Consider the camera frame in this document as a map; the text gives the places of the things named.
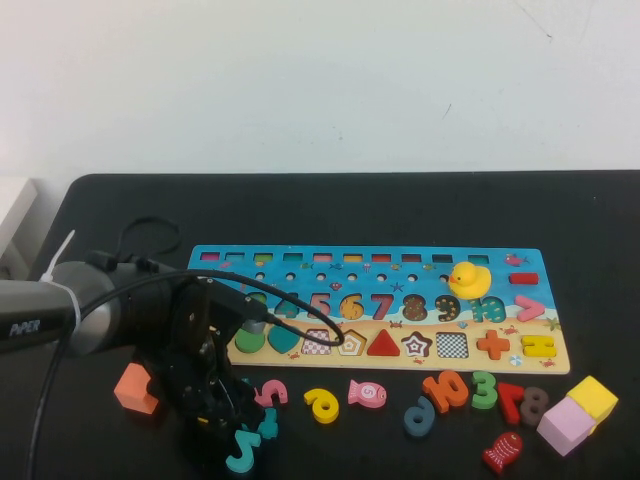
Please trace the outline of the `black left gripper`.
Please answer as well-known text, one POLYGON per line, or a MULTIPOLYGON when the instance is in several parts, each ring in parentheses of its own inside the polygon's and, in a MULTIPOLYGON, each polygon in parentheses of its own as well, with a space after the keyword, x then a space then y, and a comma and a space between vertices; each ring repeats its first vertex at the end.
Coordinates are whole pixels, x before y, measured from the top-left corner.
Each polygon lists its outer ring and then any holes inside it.
POLYGON ((180 286, 172 298, 166 340, 155 359, 165 396, 178 400, 177 412, 197 437, 216 440, 215 400, 225 400, 231 431, 256 432, 265 418, 252 385, 234 376, 220 378, 219 355, 210 331, 210 289, 203 280, 180 286))

